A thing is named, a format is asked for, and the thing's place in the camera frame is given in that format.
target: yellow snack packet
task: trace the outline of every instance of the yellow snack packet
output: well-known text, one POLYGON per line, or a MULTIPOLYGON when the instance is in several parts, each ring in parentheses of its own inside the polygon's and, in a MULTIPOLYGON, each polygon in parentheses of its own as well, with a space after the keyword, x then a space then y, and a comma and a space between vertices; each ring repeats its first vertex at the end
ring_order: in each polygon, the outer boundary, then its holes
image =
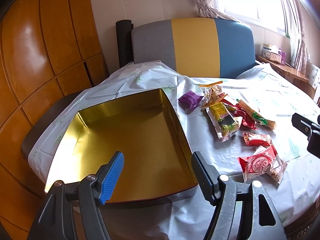
POLYGON ((228 140, 239 129, 242 118, 232 117, 222 102, 206 107, 213 126, 221 142, 228 140))

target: metal screw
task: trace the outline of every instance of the metal screw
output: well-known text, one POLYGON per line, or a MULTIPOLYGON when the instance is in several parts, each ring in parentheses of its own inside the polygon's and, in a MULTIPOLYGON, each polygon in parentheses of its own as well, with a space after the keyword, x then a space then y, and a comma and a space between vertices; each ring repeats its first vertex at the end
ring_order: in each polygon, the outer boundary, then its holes
POLYGON ((54 185, 55 185, 56 187, 59 187, 59 186, 62 185, 62 183, 63 183, 62 180, 57 180, 57 181, 54 182, 54 185))
POLYGON ((255 187, 261 187, 261 186, 262 186, 261 182, 258 181, 258 180, 254 180, 254 181, 252 182, 252 185, 254 185, 255 187))
POLYGON ((222 180, 222 181, 228 181, 229 180, 229 177, 225 174, 222 174, 219 176, 219 178, 222 180))
POLYGON ((94 174, 89 174, 87 177, 86 177, 87 180, 95 180, 96 179, 96 175, 94 174))

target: tissue box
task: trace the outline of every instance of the tissue box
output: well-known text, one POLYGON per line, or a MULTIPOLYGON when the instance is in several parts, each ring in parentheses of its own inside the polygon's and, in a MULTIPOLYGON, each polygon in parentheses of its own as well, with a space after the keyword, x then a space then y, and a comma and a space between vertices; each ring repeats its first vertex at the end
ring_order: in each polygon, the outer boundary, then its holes
POLYGON ((268 60, 273 60, 273 61, 276 61, 278 62, 279 64, 281 64, 281 55, 278 54, 278 53, 274 53, 274 52, 271 52, 271 51, 266 51, 266 58, 268 60))
POLYGON ((266 57, 266 52, 271 51, 272 45, 263 43, 262 56, 266 57))

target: red snack wrapper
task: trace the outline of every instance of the red snack wrapper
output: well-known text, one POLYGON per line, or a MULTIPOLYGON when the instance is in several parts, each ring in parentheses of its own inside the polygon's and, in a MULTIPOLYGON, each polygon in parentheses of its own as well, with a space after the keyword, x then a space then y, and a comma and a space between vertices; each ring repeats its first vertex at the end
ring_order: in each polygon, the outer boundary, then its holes
POLYGON ((237 103, 234 105, 234 102, 230 102, 228 99, 223 98, 221 100, 225 105, 230 106, 231 108, 227 108, 229 112, 233 116, 241 116, 242 117, 242 124, 246 127, 249 127, 252 130, 257 130, 255 126, 255 121, 247 114, 247 112, 237 103))
POLYGON ((269 134, 243 133, 243 138, 247 146, 271 146, 272 141, 269 134))
MULTIPOLYGON (((254 154, 258 154, 259 152, 265 150, 265 147, 259 146, 257 150, 254 152, 254 154)), ((266 174, 269 174, 271 178, 275 180, 278 184, 280 184, 284 171, 287 168, 287 163, 283 161, 278 153, 276 152, 276 149, 273 147, 273 150, 275 151, 276 158, 273 160, 273 163, 270 166, 270 169, 266 170, 266 174)))
POLYGON ((270 166, 276 156, 273 145, 267 149, 249 157, 238 157, 243 172, 243 179, 246 182, 248 179, 253 179, 270 170, 270 166))

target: purple candy wrapper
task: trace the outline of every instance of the purple candy wrapper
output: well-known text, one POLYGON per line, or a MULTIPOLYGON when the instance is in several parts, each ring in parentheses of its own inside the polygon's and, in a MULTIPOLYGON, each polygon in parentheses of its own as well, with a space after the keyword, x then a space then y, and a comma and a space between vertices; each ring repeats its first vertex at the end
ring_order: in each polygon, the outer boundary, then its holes
POLYGON ((190 110, 195 109, 203 96, 199 96, 191 90, 178 99, 179 102, 186 104, 190 110))

